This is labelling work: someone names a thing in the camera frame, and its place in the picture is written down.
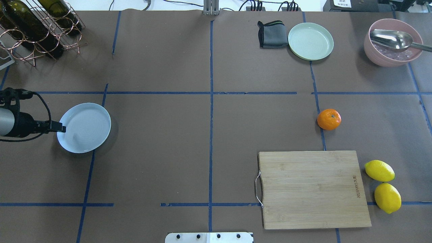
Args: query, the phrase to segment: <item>pink bowl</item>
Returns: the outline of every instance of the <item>pink bowl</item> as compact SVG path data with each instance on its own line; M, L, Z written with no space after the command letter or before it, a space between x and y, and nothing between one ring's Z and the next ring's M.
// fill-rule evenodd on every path
M373 23L366 33L365 37L365 53L366 56L375 64L382 67L397 67L404 65L420 56L422 50L415 48L408 48L413 53L412 57L406 61L398 61L395 59L388 58L384 56L381 52L379 52L374 45L372 44L371 38L369 36L370 32L374 29L388 29L388 30L397 30L404 31L408 34L412 35L414 42L423 44L423 40L420 37L419 33L409 24L402 22L397 19L380 19Z

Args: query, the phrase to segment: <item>gray cloth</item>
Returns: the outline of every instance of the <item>gray cloth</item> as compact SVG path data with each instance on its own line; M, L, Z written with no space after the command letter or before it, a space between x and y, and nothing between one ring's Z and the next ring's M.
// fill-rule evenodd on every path
M286 27L280 20L275 20L267 24L258 21L260 30L258 31L258 39L260 47L263 49L284 48L288 45L286 35Z

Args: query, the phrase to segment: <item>wooden cutting board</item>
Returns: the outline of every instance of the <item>wooden cutting board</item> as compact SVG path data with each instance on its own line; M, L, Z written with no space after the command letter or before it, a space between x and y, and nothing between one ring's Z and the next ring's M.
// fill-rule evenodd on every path
M355 151L260 152L264 229L370 227Z

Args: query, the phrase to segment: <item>plate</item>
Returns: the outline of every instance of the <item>plate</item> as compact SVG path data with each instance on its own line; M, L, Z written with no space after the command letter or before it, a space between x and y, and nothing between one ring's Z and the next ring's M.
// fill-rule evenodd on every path
M316 61L328 56L334 42L330 32L315 23L301 23L294 26L288 34L291 50L299 58Z
M58 132L60 145L72 153L85 153L102 145L111 130L108 111L95 103L83 103L69 109L60 119L66 132Z

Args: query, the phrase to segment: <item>orange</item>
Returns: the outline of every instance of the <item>orange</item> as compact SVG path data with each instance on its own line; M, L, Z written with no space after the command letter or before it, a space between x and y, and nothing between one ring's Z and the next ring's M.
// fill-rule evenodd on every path
M340 125L340 114L335 109L326 109L318 114L317 122L322 129L333 130Z

